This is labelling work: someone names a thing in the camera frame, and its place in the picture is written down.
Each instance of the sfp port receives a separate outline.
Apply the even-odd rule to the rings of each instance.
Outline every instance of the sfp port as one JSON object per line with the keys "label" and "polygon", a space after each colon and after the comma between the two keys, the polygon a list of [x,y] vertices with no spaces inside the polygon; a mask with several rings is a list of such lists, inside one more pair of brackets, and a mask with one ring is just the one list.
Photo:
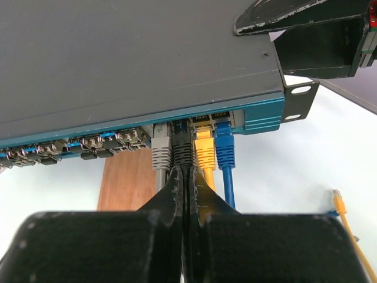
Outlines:
{"label": "sfp port", "polygon": [[40,160],[46,156],[46,154],[39,155],[36,147],[27,147],[22,149],[22,155],[28,160]]}
{"label": "sfp port", "polygon": [[118,150],[118,152],[126,152],[126,151],[134,152],[134,151],[136,151],[136,147],[131,143],[127,143],[123,147],[120,147],[117,150]]}
{"label": "sfp port", "polygon": [[123,143],[119,141],[117,136],[104,138],[104,147],[106,149],[116,149],[117,147],[122,147],[122,146],[123,146]]}
{"label": "sfp port", "polygon": [[12,168],[14,163],[8,159],[8,155],[5,152],[0,153],[0,166],[5,168]]}
{"label": "sfp port", "polygon": [[56,155],[61,154],[63,152],[63,148],[65,147],[65,141],[63,140],[56,140],[51,141],[49,143],[43,143],[38,146],[38,154],[47,156],[49,154]]}
{"label": "sfp port", "polygon": [[82,138],[79,137],[70,139],[67,146],[72,153],[84,153],[91,150],[86,144],[83,144]]}
{"label": "sfp port", "polygon": [[103,147],[102,138],[100,136],[85,137],[83,138],[82,143],[89,148],[100,149]]}
{"label": "sfp port", "polygon": [[46,157],[41,160],[43,165],[54,165],[58,163],[58,160],[53,157]]}
{"label": "sfp port", "polygon": [[97,155],[94,152],[85,152],[85,153],[81,153],[80,157],[84,160],[91,160],[91,159],[96,159]]}
{"label": "sfp port", "polygon": [[212,117],[212,120],[229,118],[230,117],[230,113],[228,111],[227,112],[221,112],[221,113],[215,113],[215,114],[212,114],[211,117]]}
{"label": "sfp port", "polygon": [[136,149],[147,147],[148,137],[141,128],[121,131],[120,136],[125,143],[125,146],[121,149],[122,151],[129,150],[134,152]]}
{"label": "sfp port", "polygon": [[18,150],[10,150],[6,156],[10,161],[17,162],[20,159],[20,152]]}
{"label": "sfp port", "polygon": [[207,122],[207,121],[210,121],[209,115],[201,115],[201,116],[193,117],[193,123]]}
{"label": "sfp port", "polygon": [[35,164],[36,161],[28,159],[19,159],[16,162],[14,162],[14,165],[18,167],[33,166]]}
{"label": "sfp port", "polygon": [[96,154],[99,158],[106,158],[106,157],[114,156],[114,151],[111,149],[101,149],[101,150],[97,150]]}

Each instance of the white surface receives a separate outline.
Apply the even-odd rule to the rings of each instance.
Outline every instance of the white surface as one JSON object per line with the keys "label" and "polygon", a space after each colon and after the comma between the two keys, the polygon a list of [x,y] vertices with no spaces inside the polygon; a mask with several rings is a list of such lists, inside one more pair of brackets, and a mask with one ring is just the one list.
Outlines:
{"label": "white surface", "polygon": [[96,210],[104,159],[65,159],[0,175],[0,257],[20,224],[42,210]]}
{"label": "white surface", "polygon": [[[288,79],[299,83],[300,78]],[[377,116],[321,88],[309,117],[279,131],[236,136],[236,206],[249,213],[322,213],[339,189],[360,246],[377,270]],[[39,210],[94,210],[104,160],[64,160],[0,175],[0,254]],[[223,196],[221,171],[215,172]]]}
{"label": "white surface", "polygon": [[[333,208],[329,192],[338,189],[352,232],[377,271],[376,115],[321,87],[306,120],[283,124],[279,131],[236,136],[235,142],[238,211],[322,213]],[[223,197],[222,182],[216,170]]]}

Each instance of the wooden block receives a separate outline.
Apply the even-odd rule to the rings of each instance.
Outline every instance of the wooden block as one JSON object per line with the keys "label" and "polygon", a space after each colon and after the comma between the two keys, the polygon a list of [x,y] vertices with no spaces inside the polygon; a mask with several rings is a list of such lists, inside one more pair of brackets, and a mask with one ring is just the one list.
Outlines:
{"label": "wooden block", "polygon": [[121,152],[106,160],[97,210],[137,210],[155,193],[151,150]]}

